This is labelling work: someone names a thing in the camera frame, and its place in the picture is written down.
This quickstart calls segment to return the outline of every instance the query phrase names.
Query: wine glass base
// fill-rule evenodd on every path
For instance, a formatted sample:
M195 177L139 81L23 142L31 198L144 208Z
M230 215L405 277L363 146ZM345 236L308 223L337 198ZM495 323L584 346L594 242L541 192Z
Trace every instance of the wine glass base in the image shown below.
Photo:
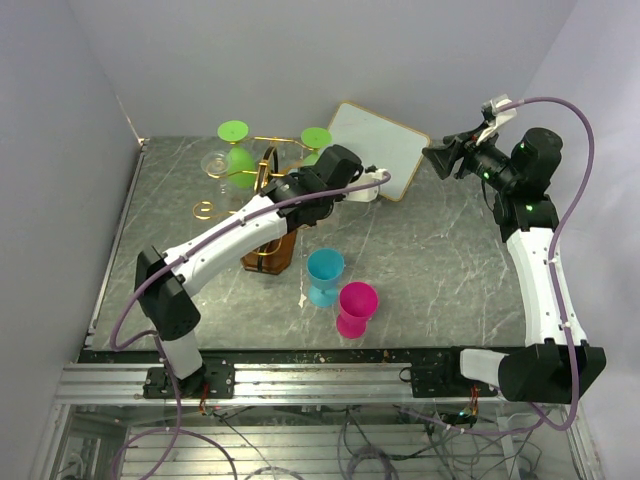
M340 335L342 335L345 338L350 338L350 339L360 338L362 335L364 335L364 332L367 330L367 322L356 323L356 324L347 323L347 321L344 318L338 315L338 318L336 318L336 328L338 329L338 332L340 333Z
M330 288L329 290L320 290L316 287L309 289L309 300L316 307L327 308L333 305L338 299L338 289Z

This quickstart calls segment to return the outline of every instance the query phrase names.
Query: cup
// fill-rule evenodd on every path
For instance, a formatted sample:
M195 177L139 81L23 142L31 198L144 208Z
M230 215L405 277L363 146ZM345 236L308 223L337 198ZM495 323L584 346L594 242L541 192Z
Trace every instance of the cup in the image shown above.
M329 307L338 298L336 288L344 271L344 257L333 248L316 250L307 260L307 273L311 280L309 300L317 307Z
M353 282L340 292L340 315L336 328L346 338L361 337L367 329L367 322L378 310L378 293L364 282Z

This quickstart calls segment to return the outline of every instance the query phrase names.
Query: white wall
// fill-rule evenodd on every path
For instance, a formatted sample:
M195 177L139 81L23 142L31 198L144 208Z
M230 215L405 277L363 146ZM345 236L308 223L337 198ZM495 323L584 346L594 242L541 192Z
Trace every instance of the white wall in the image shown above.
M525 96L573 101L593 124L592 181L561 240L572 300L608 365L584 397L587 418L610 479L638 478L640 420L640 4L578 2ZM525 106L507 130L507 148L531 126L564 139L563 162L550 190L564 212L584 172L580 122L559 106Z
M2 478L82 345L137 148L68 5L0 0Z
M326 126L353 100L428 133L521 95L575 0L70 0L136 130Z

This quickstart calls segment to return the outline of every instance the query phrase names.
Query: marble tabletop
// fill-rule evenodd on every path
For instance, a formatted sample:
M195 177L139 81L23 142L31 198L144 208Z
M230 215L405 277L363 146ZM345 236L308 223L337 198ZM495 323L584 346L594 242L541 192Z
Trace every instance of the marble tabletop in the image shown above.
M252 141L256 158L268 146ZM109 333L132 293L136 256L185 242L223 217L200 220L193 207L211 201L234 210L251 191L205 174L201 161L228 148L214 137L154 137L147 141L107 284L93 323L93 349L109 350ZM282 165L297 161L295 144L278 147ZM338 334L338 307L307 299L306 260L322 247L339 250L346 268L341 286L371 283L380 308L356 340ZM198 294L201 348L332 349L452 345L522 345L524 310L515 267L482 198L480 181L441 181L425 160L404 199L342 202L317 227L300 230L294 258L280 275L247 272L233 262ZM121 339L149 328L136 305ZM150 339L134 349L153 349Z

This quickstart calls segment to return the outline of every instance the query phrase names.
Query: white board with wooden edge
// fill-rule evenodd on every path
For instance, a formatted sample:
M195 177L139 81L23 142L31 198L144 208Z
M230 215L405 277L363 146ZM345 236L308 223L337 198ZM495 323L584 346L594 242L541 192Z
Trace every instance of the white board with wooden edge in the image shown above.
M341 103L328 128L331 144L342 145L360 157L366 167L385 168L391 180L380 195L399 202L411 183L428 135L405 127L349 102Z

